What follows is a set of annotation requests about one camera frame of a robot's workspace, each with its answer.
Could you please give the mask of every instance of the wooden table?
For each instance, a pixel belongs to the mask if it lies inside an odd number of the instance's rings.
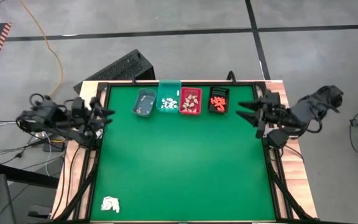
[[[222,80],[182,80],[184,82],[222,82]],[[259,80],[239,80],[238,82],[255,82]],[[100,83],[130,83],[131,81],[123,80],[123,81],[101,81]],[[89,105],[90,99],[94,96],[96,96],[97,88],[98,88],[99,81],[84,81],[80,97],[85,100],[85,104]],[[288,106],[288,99],[285,93],[284,84],[281,80],[269,80],[265,81],[266,87],[270,89],[272,92],[279,92],[281,103]],[[102,91],[101,93],[101,103],[104,103],[104,99],[106,97],[106,91]],[[288,146],[294,148],[300,153],[300,148],[298,141],[295,140],[289,140]],[[60,203],[60,206],[57,210],[57,213],[55,217],[57,217],[66,207],[67,203],[67,194],[69,198],[69,202],[71,198],[76,194],[79,184],[80,184],[80,176],[81,171],[83,168],[83,163],[85,161],[85,150],[80,149],[76,155],[75,158],[73,158],[73,155],[75,151],[78,148],[78,144],[74,141],[70,141],[67,146],[67,154],[65,157],[65,170],[62,171],[60,174],[60,181],[59,186],[57,189],[57,193],[55,196],[55,203],[53,205],[52,214],[55,213],[55,210],[57,209],[57,205],[60,201],[60,197],[63,194],[62,201]],[[88,172],[90,171],[92,165],[93,165],[93,157],[94,152],[91,153],[89,164],[88,164]],[[70,164],[71,161],[73,161],[73,167],[71,169],[71,185],[70,189],[68,188],[68,176],[70,172]],[[316,210],[313,203],[313,198],[311,196],[310,187],[308,183],[308,178],[306,176],[305,167],[303,164],[303,161],[299,157],[299,155],[295,154],[294,152],[291,152],[291,150],[288,150],[284,148],[284,154],[282,156],[282,165],[284,170],[284,176],[285,180],[287,182],[288,190],[291,192],[291,194],[294,196],[296,201],[303,207],[303,209],[311,215],[312,217],[316,217]],[[65,181],[63,183],[63,172],[65,173]],[[278,204],[280,208],[280,215],[282,218],[286,218],[287,212],[285,209],[285,200],[280,192],[280,190],[276,187],[277,190],[277,196],[278,196]],[[89,196],[89,188],[88,190],[83,194],[82,201],[81,201],[81,207],[80,207],[80,214],[79,218],[85,217],[85,211],[86,206],[88,203],[88,196]]]

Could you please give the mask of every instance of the teal bin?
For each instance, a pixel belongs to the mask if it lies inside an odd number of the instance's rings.
[[[179,80],[160,80],[160,83],[158,84],[157,101],[155,102],[157,109],[164,113],[177,113],[180,106],[180,89],[181,81]],[[164,108],[165,103],[163,102],[163,99],[165,101],[167,99],[176,101],[177,107]]]

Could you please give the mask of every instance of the white objects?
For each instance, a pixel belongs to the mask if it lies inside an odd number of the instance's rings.
[[[116,213],[119,213],[118,198],[113,198],[110,196],[103,198],[101,210],[102,211],[113,210],[116,211]]]
[[[162,99],[162,106],[163,109],[177,109],[178,108],[178,102],[172,98],[166,98]]]

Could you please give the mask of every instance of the orange objects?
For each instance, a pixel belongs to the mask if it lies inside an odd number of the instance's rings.
[[[213,104],[216,109],[220,112],[224,112],[224,105],[226,105],[226,100],[223,97],[216,97],[210,99],[211,104]]]

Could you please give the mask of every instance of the plastic bin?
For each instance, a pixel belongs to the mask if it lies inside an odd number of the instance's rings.
[[[140,89],[132,112],[134,112],[136,115],[143,117],[150,116],[153,109],[155,96],[156,94],[153,90],[145,88]]]
[[[230,90],[228,88],[211,86],[209,89],[209,98],[208,98],[208,110],[212,113],[225,114],[229,111],[229,94]],[[219,111],[214,104],[212,104],[211,99],[214,97],[223,97],[226,101],[224,105],[224,111]]]
[[[203,90],[200,88],[187,88],[183,87],[181,89],[180,93],[180,109],[179,112],[182,114],[188,114],[188,115],[199,115],[201,113],[201,100],[203,99],[202,96]],[[194,106],[191,108],[186,107],[186,109],[183,107],[185,103],[191,104],[193,103]]]
[[[179,80],[160,80],[160,83],[158,84],[157,102],[155,103],[157,109],[164,113],[177,113],[180,101],[180,88],[181,81]],[[177,102],[176,108],[164,108],[162,100],[167,100],[169,98]]]

